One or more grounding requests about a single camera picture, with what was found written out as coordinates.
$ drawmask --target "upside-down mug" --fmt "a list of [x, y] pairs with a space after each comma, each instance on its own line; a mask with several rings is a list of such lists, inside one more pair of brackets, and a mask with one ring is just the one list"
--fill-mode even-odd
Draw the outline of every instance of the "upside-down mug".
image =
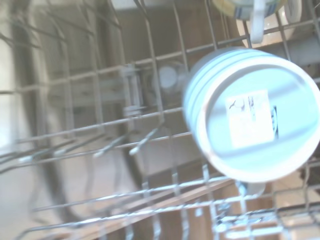
[[256, 49], [231, 47], [190, 71], [183, 114], [207, 160], [246, 183], [297, 170], [320, 141], [320, 91], [299, 66]]

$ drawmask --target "ceramic mug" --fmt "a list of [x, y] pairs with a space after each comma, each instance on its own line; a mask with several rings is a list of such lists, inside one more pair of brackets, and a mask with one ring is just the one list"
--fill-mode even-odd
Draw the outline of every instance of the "ceramic mug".
[[250, 40], [259, 44], [264, 36], [264, 18], [278, 11], [286, 0], [212, 0], [222, 13], [240, 20], [250, 20]]
[[188, 128], [207, 160], [246, 183], [284, 177], [320, 141], [320, 92], [299, 66], [256, 49], [202, 58], [183, 93]]

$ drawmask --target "sticker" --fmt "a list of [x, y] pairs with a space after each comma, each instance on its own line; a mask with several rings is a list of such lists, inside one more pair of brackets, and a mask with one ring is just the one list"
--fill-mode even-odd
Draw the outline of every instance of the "sticker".
[[225, 106], [234, 148], [263, 144], [275, 139], [275, 119], [270, 111], [267, 90], [228, 97]]

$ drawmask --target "mug rim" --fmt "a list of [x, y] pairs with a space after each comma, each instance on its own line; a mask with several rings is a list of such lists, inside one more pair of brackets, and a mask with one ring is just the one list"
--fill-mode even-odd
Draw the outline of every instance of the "mug rim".
[[208, 108], [211, 105], [212, 96], [215, 94], [216, 90], [229, 78], [231, 78], [237, 72], [253, 66], [275, 66], [288, 69], [289, 71], [298, 75], [307, 85], [310, 87], [313, 93], [317, 110], [320, 113], [320, 91], [313, 81], [313, 79], [299, 66], [294, 63], [276, 56], [259, 56], [254, 58], [249, 58], [244, 61], [238, 62], [236, 65], [230, 66], [228, 71], [221, 73], [212, 85], [208, 88], [205, 93], [202, 106], [196, 121], [196, 138], [201, 151], [206, 156], [208, 161], [221, 173], [226, 176], [237, 179], [248, 183], [260, 183], [268, 182], [281, 177], [284, 177], [299, 167], [301, 167], [312, 155], [314, 150], [320, 141], [320, 124], [317, 126], [313, 134], [308, 138], [308, 140], [296, 151], [292, 156], [283, 160], [281, 163], [276, 165], [276, 170], [274, 168], [261, 169], [261, 171], [246, 171], [233, 168], [226, 164], [223, 158], [220, 158], [217, 153], [212, 149], [210, 139], [207, 132], [207, 113]]

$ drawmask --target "dishwasher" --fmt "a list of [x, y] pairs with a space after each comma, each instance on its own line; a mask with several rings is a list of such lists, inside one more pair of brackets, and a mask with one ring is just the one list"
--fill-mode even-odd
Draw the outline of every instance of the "dishwasher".
[[190, 68], [226, 47], [320, 83], [319, 1], [288, 0], [258, 45], [211, 0], [1, 0], [0, 16], [1, 239], [320, 239], [318, 149], [245, 195], [181, 104]]

